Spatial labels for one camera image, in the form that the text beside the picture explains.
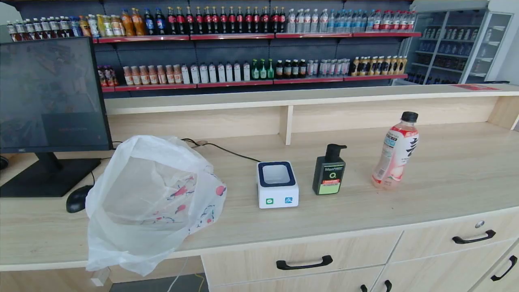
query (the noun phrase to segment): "white plastic bag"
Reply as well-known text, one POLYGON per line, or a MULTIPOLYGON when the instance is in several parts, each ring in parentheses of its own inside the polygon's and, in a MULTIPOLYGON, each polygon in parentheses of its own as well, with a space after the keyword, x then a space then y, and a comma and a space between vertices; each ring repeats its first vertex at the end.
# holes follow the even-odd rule
POLYGON ((145 276, 222 212, 226 186, 177 137, 117 146, 86 199, 88 271, 119 264, 145 276))

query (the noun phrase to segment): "display refrigerator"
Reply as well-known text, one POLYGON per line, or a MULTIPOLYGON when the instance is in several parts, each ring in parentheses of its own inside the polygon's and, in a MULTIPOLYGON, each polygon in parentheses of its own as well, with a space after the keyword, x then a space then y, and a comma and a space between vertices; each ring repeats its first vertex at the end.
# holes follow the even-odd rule
POLYGON ((490 2, 468 1, 436 7, 430 3, 416 3, 415 31, 420 38, 402 43, 402 54, 408 55, 408 78, 394 81, 394 85, 464 84, 495 81, 518 23, 510 13, 492 10, 505 8, 490 2))

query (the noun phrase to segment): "drawer handle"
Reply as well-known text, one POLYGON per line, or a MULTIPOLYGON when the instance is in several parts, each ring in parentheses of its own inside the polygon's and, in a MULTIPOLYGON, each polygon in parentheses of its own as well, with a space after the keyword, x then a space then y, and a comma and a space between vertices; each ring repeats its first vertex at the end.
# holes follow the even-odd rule
POLYGON ((391 291, 391 288, 393 288, 393 284, 389 280, 385 280, 384 285, 386 286, 386 292, 391 291))
POLYGON ((300 270, 300 269, 310 269, 310 268, 324 267, 324 266, 328 266, 332 262, 333 262, 332 256, 323 256, 322 263, 309 264, 307 266, 291 267, 291 266, 286 264, 286 261, 276 261, 276 266, 280 270, 287 271, 287 270, 300 270))
POLYGON ((496 275, 493 275, 492 277, 490 277, 490 279, 492 281, 499 281, 501 280, 502 278, 504 278, 504 276, 506 276, 508 274, 508 272, 510 272, 510 270, 513 269, 513 267, 515 266, 515 264, 517 263, 517 257, 516 256, 511 256, 510 259, 509 259, 511 262, 512 262, 512 265, 508 268, 508 270, 503 274, 503 276, 501 277, 498 277, 496 275))
POLYGON ((492 229, 485 231, 485 233, 487 234, 486 237, 476 238, 474 240, 464 240, 459 236, 454 236, 453 241, 457 244, 466 244, 466 243, 473 243, 473 242, 478 242, 478 241, 483 241, 483 240, 489 240, 490 238, 494 237, 494 235, 496 235, 496 232, 492 229))

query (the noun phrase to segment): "green glass bottle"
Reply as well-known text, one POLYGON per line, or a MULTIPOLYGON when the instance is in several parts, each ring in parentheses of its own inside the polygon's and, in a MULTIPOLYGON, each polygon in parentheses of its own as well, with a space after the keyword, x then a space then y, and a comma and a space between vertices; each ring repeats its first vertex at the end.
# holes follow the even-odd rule
POLYGON ((259 78, 261 80, 267 79, 267 69, 265 69, 265 59, 260 59, 259 78))
POLYGON ((272 67, 272 59, 268 59, 267 78, 274 79, 274 68, 272 67))
POLYGON ((258 80, 260 78, 260 71, 258 70, 258 61, 252 59, 252 80, 258 80))

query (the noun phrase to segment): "monitor stand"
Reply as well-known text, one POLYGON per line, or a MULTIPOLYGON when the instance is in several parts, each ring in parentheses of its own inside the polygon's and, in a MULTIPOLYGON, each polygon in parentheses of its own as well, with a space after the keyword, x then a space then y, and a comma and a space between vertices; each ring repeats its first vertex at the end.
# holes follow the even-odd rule
POLYGON ((0 197, 63 197, 101 164, 100 158, 57 159, 52 152, 36 156, 37 162, 0 187, 0 197))

